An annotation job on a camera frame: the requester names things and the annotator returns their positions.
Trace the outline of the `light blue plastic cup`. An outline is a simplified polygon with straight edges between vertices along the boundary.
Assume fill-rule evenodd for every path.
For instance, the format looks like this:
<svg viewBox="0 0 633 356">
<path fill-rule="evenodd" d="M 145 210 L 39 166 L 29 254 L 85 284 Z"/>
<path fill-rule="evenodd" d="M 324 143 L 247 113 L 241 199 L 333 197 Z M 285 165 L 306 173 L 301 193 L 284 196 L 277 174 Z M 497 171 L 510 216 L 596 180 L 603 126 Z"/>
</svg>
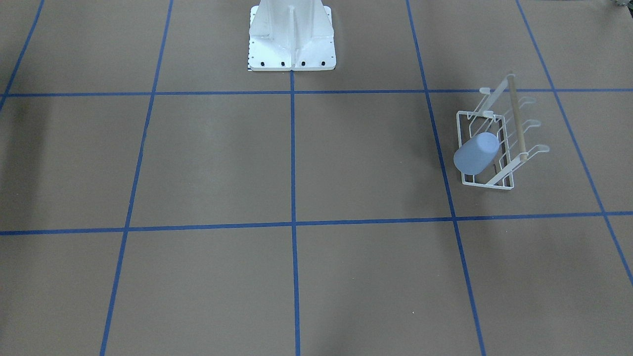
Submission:
<svg viewBox="0 0 633 356">
<path fill-rule="evenodd" d="M 453 163 L 462 174 L 474 176 L 492 163 L 499 149 L 497 135 L 490 132 L 479 133 L 459 147 L 453 156 Z"/>
</svg>

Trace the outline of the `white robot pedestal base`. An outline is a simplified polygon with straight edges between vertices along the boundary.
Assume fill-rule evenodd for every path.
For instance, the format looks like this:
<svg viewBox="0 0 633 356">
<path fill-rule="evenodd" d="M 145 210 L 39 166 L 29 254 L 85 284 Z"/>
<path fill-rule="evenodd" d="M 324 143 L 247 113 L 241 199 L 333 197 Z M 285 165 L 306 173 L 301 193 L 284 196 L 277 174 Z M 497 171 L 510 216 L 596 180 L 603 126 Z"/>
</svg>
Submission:
<svg viewBox="0 0 633 356">
<path fill-rule="evenodd" d="M 336 68 L 332 9 L 322 1 L 261 0 L 249 13 L 249 70 L 330 71 Z"/>
</svg>

